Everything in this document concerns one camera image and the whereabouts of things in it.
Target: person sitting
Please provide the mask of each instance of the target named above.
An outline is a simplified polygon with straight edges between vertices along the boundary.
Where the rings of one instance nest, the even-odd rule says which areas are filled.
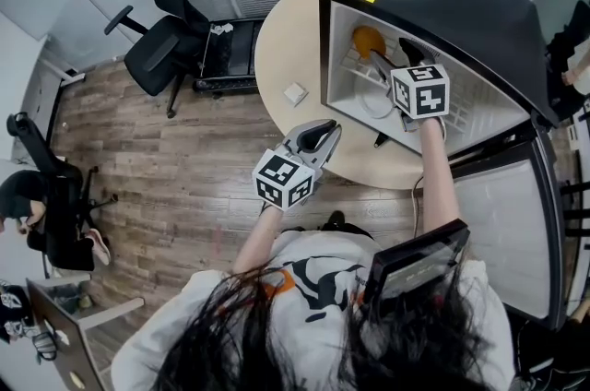
[[[45,216],[47,206],[60,220],[59,226],[45,225],[45,232],[40,233],[35,227]],[[42,173],[16,172],[0,185],[0,232],[5,230],[6,219],[14,219],[18,231],[27,235],[29,248],[47,254],[54,267],[92,271],[93,255],[109,265],[111,253],[99,231],[89,229],[80,237],[74,216],[70,207],[54,195],[49,179]]]

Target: light wood tabletop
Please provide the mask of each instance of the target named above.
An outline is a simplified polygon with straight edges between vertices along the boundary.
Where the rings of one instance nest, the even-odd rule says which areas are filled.
[[[377,132],[320,102],[318,0],[280,0],[260,30],[256,81],[268,113],[283,134],[316,119],[335,119],[342,138],[326,168],[359,184],[411,189],[422,173],[421,158],[393,141],[373,146]],[[309,94],[293,107],[283,94],[299,83]]]

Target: black office chair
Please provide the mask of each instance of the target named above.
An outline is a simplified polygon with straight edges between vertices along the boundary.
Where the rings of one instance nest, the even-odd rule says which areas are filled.
[[[96,228],[90,211],[118,201],[117,195],[112,195],[109,200],[102,203],[90,199],[92,174],[97,173],[99,168],[96,166],[91,168],[84,182],[82,172],[78,167],[55,157],[37,125],[30,120],[27,113],[10,114],[6,120],[6,128],[8,134],[18,137],[39,172],[47,176],[57,195],[67,202],[70,212],[75,214],[77,228],[81,231],[84,222],[90,228]]]
[[[174,117],[172,106],[189,72],[196,73],[209,32],[209,21],[188,0],[154,0],[156,6],[171,14],[160,19],[149,30],[135,22],[127,6],[109,23],[108,35],[119,24],[143,35],[124,58],[133,79],[149,95],[160,94],[175,78],[166,114]]]

